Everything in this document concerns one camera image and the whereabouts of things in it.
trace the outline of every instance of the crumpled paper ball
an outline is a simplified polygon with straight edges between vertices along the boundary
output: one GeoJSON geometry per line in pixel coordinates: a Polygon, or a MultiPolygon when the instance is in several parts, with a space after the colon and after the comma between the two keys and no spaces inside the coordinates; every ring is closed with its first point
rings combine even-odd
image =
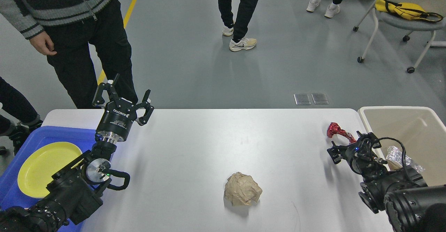
{"type": "Polygon", "coordinates": [[[233,206],[250,206],[251,200],[257,202],[261,194],[262,189],[252,176],[240,172],[233,173],[224,188],[224,196],[233,206]]]}

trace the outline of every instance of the beige plastic bin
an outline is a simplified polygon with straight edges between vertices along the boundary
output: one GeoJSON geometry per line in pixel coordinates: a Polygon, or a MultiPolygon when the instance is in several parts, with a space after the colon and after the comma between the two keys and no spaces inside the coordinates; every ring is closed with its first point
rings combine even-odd
{"type": "MultiPolygon", "coordinates": [[[[446,184],[446,127],[437,114],[426,107],[363,107],[358,111],[367,132],[378,138],[400,140],[407,156],[426,170],[423,178],[429,186],[446,184]]],[[[382,140],[383,156],[397,142],[382,140]]]]}

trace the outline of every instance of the gray striped sweater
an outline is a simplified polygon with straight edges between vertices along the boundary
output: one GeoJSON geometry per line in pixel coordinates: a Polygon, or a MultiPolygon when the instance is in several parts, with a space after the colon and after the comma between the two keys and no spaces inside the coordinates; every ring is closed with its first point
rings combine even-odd
{"type": "Polygon", "coordinates": [[[95,18],[110,0],[0,0],[0,13],[26,38],[44,27],[95,18]]]}

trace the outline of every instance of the gray floor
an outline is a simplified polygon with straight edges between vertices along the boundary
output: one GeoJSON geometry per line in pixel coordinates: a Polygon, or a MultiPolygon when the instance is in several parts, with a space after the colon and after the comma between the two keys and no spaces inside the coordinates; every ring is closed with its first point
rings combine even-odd
{"type": "MultiPolygon", "coordinates": [[[[131,0],[120,1],[125,15],[131,0]]],[[[127,25],[137,93],[151,89],[156,108],[426,106],[446,122],[446,49],[431,48],[417,71],[406,73],[430,34],[415,32],[404,43],[406,31],[382,23],[358,64],[373,22],[368,16],[358,32],[352,27],[372,0],[344,0],[333,19],[323,17],[331,0],[315,13],[305,11],[308,1],[259,0],[247,34],[257,47],[232,53],[217,0],[138,0],[127,25]],[[330,104],[297,106],[296,93],[325,93],[330,104]]],[[[74,108],[45,57],[2,17],[0,24],[1,76],[43,117],[74,108]]],[[[437,40],[446,33],[438,31],[437,40]]],[[[0,143],[11,149],[8,139],[0,143]]],[[[11,158],[0,158],[0,172],[11,158]]]]}

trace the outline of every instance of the chair caster wheel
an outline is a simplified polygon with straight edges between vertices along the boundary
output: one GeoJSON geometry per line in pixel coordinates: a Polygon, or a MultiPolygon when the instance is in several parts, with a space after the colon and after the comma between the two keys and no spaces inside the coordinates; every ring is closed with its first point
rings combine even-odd
{"type": "Polygon", "coordinates": [[[0,146],[0,155],[5,155],[7,152],[6,148],[4,146],[0,146]]]}

